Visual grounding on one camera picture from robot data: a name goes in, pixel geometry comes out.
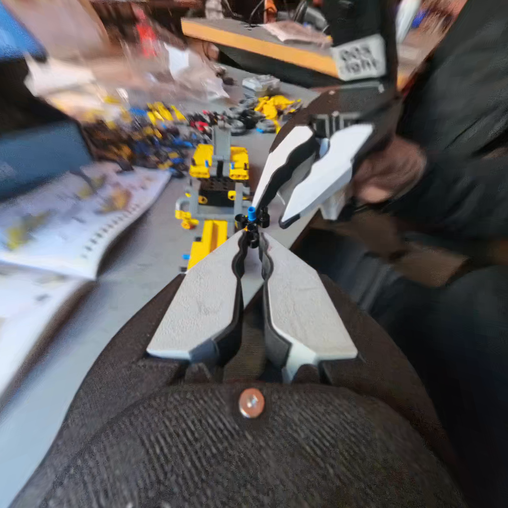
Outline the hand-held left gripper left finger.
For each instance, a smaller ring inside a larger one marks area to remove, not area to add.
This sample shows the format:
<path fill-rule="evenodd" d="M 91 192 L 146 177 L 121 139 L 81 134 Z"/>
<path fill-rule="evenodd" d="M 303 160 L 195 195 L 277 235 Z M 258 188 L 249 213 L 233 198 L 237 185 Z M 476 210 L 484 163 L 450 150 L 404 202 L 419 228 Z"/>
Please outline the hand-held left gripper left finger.
<path fill-rule="evenodd" d="M 241 345 L 244 230 L 187 271 L 147 347 L 149 356 L 227 363 Z"/>

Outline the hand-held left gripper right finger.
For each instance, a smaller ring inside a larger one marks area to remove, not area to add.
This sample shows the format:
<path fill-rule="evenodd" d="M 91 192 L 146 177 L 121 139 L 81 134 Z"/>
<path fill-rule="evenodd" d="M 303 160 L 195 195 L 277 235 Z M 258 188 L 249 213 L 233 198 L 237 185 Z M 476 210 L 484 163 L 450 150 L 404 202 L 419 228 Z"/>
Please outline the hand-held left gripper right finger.
<path fill-rule="evenodd" d="M 291 383 L 300 367 L 353 360 L 353 343 L 321 277 L 280 242 L 260 234 L 265 348 Z"/>

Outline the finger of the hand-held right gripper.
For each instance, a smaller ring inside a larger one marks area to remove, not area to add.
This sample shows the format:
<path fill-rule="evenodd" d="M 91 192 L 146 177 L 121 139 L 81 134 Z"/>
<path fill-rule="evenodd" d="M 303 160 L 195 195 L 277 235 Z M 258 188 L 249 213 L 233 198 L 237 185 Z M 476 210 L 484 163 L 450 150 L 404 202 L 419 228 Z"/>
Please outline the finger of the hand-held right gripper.
<path fill-rule="evenodd" d="M 352 178 L 353 162 L 373 133 L 373 124 L 353 124 L 336 131 L 324 156 L 293 189 L 279 225 L 288 228 L 343 189 Z"/>
<path fill-rule="evenodd" d="M 295 170 L 308 159 L 314 158 L 317 149 L 314 130 L 308 125 L 298 125 L 271 150 L 252 200 L 257 215 L 268 207 L 279 189 L 292 178 Z"/>

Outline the black connector piece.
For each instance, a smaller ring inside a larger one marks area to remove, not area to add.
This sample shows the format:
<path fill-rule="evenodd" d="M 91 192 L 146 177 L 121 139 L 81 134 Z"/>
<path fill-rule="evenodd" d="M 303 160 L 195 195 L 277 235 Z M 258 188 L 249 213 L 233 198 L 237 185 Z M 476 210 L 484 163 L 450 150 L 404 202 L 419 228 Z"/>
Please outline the black connector piece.
<path fill-rule="evenodd" d="M 250 206 L 246 214 L 235 216 L 236 230 L 246 232 L 247 244 L 250 248 L 257 248 L 260 241 L 260 230 L 270 226 L 270 214 L 268 207 L 262 207 L 259 211 Z"/>

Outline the person's right forearm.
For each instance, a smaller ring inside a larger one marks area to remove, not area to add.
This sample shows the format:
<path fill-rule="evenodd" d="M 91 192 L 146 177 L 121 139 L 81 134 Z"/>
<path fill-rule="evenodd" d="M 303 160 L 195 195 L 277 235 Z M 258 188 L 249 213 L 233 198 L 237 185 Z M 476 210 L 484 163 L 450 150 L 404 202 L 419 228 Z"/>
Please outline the person's right forearm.
<path fill-rule="evenodd" d="M 507 236 L 507 1 L 468 1 L 408 94 L 399 134 L 428 162 L 390 204 L 412 223 Z"/>

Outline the grey desk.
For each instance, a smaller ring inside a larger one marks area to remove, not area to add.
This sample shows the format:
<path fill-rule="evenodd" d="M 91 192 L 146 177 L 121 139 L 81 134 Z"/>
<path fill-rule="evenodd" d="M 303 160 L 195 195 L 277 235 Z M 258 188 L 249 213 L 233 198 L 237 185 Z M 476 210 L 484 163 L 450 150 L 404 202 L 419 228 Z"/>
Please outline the grey desk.
<path fill-rule="evenodd" d="M 198 233 L 175 219 L 186 179 L 155 204 L 103 259 L 96 285 L 75 308 L 1 409 L 1 507 L 9 507 L 51 447 L 80 384 L 122 326 L 184 266 Z"/>

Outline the person's right hand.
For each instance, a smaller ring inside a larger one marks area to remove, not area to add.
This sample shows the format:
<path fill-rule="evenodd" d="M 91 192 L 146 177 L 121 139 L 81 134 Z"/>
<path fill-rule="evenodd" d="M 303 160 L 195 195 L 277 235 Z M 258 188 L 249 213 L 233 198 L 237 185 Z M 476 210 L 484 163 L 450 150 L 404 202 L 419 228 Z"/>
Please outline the person's right hand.
<path fill-rule="evenodd" d="M 380 204 L 405 194 L 422 177 L 427 156 L 421 147 L 395 136 L 386 148 L 368 156 L 351 183 L 351 195 L 362 204 Z"/>

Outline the yellow grey brick vehicle model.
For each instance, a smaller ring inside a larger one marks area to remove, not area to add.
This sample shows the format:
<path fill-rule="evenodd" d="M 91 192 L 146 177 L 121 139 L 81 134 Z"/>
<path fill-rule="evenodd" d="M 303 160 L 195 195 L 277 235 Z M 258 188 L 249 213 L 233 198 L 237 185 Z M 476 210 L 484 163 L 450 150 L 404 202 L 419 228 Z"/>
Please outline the yellow grey brick vehicle model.
<path fill-rule="evenodd" d="M 248 150 L 231 144 L 232 121 L 219 118 L 211 127 L 211 141 L 200 143 L 189 165 L 189 184 L 175 204 L 175 218 L 186 230 L 202 225 L 185 257 L 187 271 L 221 246 L 234 232 L 235 216 L 250 205 Z"/>

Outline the printed paper sheet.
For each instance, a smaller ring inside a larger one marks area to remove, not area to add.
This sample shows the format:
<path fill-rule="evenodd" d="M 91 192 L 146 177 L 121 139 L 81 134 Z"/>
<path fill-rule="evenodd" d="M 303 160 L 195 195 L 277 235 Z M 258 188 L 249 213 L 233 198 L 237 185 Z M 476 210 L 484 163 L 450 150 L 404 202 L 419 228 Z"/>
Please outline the printed paper sheet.
<path fill-rule="evenodd" d="M 261 28 L 283 43 L 302 42 L 320 46 L 332 44 L 332 38 L 329 35 L 312 26 L 304 26 L 291 20 L 265 23 L 261 25 Z"/>

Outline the dark table with wooden edge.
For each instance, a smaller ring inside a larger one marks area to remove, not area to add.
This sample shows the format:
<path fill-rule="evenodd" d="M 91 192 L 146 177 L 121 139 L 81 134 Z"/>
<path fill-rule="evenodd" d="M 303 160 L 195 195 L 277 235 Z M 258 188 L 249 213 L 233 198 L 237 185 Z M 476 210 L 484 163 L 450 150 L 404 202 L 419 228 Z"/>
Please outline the dark table with wooden edge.
<path fill-rule="evenodd" d="M 224 54 L 238 68 L 255 74 L 272 75 L 285 83 L 315 90 L 351 84 L 352 81 L 339 79 L 332 50 L 339 43 L 376 33 L 367 22 L 336 18 L 330 22 L 332 48 L 326 49 L 319 44 L 282 42 L 266 29 L 274 25 L 248 26 L 232 18 L 182 20 L 184 35 L 213 43 L 219 48 L 220 54 Z"/>

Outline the crumpled clear plastic bag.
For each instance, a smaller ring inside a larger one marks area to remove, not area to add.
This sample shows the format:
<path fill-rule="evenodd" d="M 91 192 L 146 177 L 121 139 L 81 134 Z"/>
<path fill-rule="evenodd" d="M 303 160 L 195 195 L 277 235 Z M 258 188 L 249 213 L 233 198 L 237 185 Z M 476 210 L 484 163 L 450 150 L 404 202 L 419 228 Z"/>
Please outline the crumpled clear plastic bag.
<path fill-rule="evenodd" d="M 174 81 L 207 101 L 230 98 L 216 66 L 193 49 L 180 49 L 163 42 L 168 54 L 168 70 Z"/>

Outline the person's grey trousers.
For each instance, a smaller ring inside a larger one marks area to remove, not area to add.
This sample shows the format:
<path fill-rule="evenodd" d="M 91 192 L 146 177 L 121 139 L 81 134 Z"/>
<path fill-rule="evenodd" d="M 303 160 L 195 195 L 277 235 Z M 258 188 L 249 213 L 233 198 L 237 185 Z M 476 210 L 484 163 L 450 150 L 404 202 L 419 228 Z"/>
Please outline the person's grey trousers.
<path fill-rule="evenodd" d="M 343 224 L 296 253 L 381 325 L 421 378 L 474 507 L 507 507 L 507 264 Z"/>

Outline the pile of loose building pieces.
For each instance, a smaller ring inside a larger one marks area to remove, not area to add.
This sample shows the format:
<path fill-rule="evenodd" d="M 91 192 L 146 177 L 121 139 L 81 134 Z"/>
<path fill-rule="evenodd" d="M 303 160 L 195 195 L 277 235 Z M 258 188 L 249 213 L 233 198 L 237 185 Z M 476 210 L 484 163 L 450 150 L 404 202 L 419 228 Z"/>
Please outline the pile of loose building pieces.
<path fill-rule="evenodd" d="M 223 111 L 202 110 L 183 114 L 174 105 L 156 102 L 145 108 L 122 111 L 117 120 L 92 119 L 83 124 L 92 153 L 101 161 L 115 162 L 122 171 L 134 166 L 168 170 L 177 179 L 188 172 L 192 150 L 212 143 L 215 126 L 224 123 L 232 136 L 251 131 L 277 133 L 281 123 L 302 107 L 300 99 L 281 94 L 243 98 Z"/>

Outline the open instruction booklet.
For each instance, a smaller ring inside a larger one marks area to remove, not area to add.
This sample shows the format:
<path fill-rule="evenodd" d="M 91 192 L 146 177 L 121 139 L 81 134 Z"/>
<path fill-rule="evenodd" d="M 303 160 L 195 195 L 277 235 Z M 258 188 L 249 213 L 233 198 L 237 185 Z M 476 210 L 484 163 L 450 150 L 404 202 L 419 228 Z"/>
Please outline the open instruction booklet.
<path fill-rule="evenodd" d="M 170 179 L 168 169 L 99 162 L 1 204 L 1 404 Z"/>

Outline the blue cardboard kit box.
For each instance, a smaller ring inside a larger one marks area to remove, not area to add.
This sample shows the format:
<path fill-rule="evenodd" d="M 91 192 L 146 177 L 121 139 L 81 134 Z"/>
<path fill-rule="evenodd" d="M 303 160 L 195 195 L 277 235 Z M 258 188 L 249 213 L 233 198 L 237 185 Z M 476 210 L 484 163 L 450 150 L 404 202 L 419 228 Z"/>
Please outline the blue cardboard kit box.
<path fill-rule="evenodd" d="M 80 174 L 92 163 L 78 122 L 33 95 L 25 84 L 28 56 L 46 62 L 48 53 L 1 3 L 1 199 L 67 171 Z"/>

